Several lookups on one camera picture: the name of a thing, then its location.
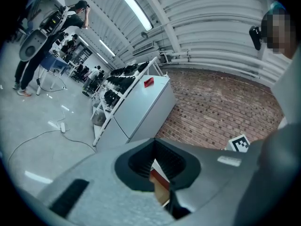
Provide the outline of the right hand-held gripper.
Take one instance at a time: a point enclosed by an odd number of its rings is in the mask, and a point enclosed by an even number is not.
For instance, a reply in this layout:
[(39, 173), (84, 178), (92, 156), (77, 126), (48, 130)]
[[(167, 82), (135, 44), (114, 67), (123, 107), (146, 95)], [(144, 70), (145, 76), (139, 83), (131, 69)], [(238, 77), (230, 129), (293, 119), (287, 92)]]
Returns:
[(245, 134), (239, 135), (227, 142), (225, 150), (246, 153), (250, 146), (249, 140), (246, 138)]

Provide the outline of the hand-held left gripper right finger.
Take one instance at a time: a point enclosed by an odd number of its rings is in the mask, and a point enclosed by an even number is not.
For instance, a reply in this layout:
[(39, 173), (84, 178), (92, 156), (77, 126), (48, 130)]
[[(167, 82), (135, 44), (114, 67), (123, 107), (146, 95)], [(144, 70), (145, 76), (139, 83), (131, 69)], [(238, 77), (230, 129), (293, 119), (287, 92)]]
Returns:
[(232, 226), (257, 167), (246, 153), (156, 139), (155, 158), (170, 182), (168, 212), (177, 226)]

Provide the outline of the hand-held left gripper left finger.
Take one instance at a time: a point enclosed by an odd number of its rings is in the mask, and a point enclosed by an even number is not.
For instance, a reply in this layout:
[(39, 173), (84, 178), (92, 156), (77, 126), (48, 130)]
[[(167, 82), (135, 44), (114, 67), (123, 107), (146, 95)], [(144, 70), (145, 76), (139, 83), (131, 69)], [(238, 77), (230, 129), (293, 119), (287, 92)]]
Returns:
[(154, 139), (95, 153), (46, 186), (38, 198), (77, 226), (167, 226), (173, 216), (155, 197)]

